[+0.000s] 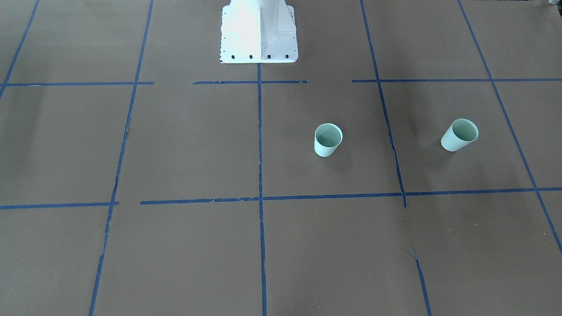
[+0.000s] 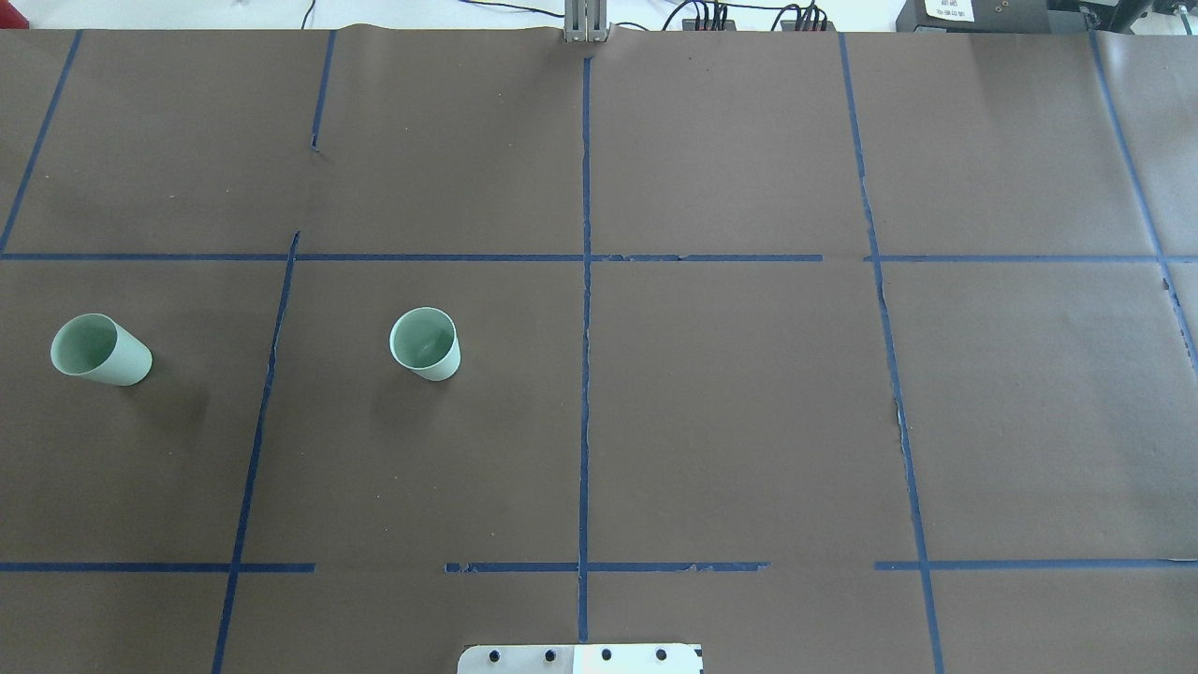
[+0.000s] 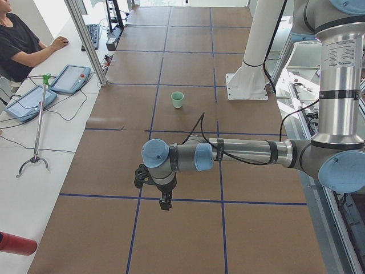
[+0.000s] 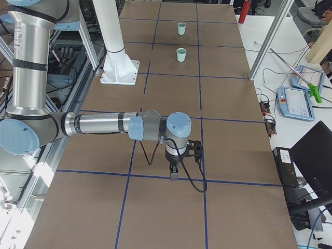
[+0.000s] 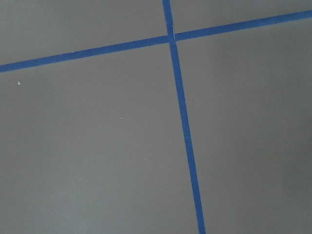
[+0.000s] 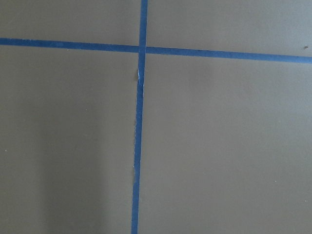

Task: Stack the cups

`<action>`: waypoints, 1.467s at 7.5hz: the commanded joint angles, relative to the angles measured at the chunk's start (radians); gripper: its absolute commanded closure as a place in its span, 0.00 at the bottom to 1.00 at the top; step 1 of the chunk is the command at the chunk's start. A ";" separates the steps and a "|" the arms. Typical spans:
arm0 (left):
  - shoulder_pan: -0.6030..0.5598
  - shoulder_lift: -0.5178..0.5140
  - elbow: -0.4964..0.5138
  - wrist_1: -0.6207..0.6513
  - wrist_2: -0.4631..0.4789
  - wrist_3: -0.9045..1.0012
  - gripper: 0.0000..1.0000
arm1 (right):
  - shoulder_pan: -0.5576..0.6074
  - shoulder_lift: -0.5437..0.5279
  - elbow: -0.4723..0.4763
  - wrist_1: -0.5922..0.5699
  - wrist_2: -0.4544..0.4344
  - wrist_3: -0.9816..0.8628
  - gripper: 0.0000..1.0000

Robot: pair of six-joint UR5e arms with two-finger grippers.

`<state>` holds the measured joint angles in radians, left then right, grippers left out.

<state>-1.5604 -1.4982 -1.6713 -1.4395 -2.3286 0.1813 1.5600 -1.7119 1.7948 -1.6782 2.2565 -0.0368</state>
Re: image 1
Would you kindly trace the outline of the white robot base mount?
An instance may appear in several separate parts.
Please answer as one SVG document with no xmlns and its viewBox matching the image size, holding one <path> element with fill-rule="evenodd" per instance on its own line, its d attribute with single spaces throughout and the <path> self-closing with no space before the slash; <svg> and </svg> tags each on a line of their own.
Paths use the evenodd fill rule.
<svg viewBox="0 0 562 316">
<path fill-rule="evenodd" d="M 221 12 L 220 62 L 294 63 L 295 10 L 285 0 L 231 0 Z"/>
</svg>

